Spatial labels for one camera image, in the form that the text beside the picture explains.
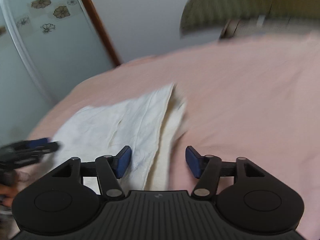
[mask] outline outlined flower pattern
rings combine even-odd
[[[51,23],[47,23],[47,24],[42,25],[40,28],[42,29],[42,32],[46,34],[46,33],[51,32],[52,30],[55,30],[56,26]]]
[[[36,8],[36,9],[40,9],[40,8],[45,8],[50,4],[51,4],[50,0],[35,0],[35,1],[31,2],[31,7]]]
[[[28,23],[30,23],[29,16],[23,17],[17,22],[17,28],[20,28],[23,25],[27,25]]]
[[[69,0],[69,1],[67,1],[68,5],[76,5],[77,3],[78,3],[77,0]]]
[[[59,6],[54,10],[53,15],[59,19],[70,16],[67,6]]]
[[[5,26],[0,26],[0,37],[4,34],[6,34],[7,29],[5,28]]]

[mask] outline ribbed black surface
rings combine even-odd
[[[125,200],[107,203],[93,223],[74,233],[63,236],[38,236],[21,232],[14,238],[14,240],[38,239],[302,240],[303,238],[294,231],[278,236],[257,236],[239,231],[222,220],[211,203],[193,200],[186,191],[133,191]]]

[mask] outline folded cloth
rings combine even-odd
[[[129,145],[132,161],[120,180],[123,190],[144,190],[146,185],[167,190],[170,152],[184,110],[172,84],[112,106],[84,107],[53,136],[62,147],[46,161],[54,169],[73,156],[90,162]],[[96,178],[84,178],[84,185],[100,193]]]

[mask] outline frosted glass door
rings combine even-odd
[[[0,10],[0,145],[25,139],[51,107],[28,75]]]
[[[28,53],[52,94],[112,68],[79,0],[7,0]]]

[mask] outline green headboard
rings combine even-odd
[[[182,33],[223,25],[229,19],[296,17],[320,19],[320,0],[189,0],[182,13]]]

